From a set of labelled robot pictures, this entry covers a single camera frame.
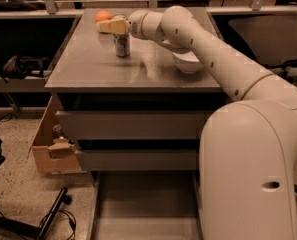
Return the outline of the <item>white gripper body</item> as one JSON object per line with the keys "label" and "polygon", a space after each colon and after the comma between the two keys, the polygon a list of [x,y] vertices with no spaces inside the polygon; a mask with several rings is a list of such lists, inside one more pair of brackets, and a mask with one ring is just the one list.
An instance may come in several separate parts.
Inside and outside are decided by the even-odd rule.
{"label": "white gripper body", "polygon": [[144,18],[148,14],[147,10],[137,10],[128,16],[129,33],[137,39],[145,40],[142,26]]}

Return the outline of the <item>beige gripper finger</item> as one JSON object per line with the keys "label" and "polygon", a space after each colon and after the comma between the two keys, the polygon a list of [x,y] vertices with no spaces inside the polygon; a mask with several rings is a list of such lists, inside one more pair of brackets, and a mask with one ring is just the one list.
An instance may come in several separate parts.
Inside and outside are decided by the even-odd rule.
{"label": "beige gripper finger", "polygon": [[110,33],[111,32],[111,28],[110,28],[110,21],[109,20],[103,20],[103,21],[99,21],[96,23],[96,27],[97,30],[100,33]]}
{"label": "beige gripper finger", "polygon": [[129,32],[128,21],[125,18],[114,18],[109,22],[110,32],[116,35],[126,35]]}

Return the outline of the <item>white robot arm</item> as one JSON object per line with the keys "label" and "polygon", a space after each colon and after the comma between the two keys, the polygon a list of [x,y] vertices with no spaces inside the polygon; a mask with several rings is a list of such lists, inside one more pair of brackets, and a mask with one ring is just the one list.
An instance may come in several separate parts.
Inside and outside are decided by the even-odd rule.
{"label": "white robot arm", "polygon": [[192,52],[230,97],[200,140],[204,240],[297,240],[297,87],[205,30],[181,6],[137,10],[96,27]]}

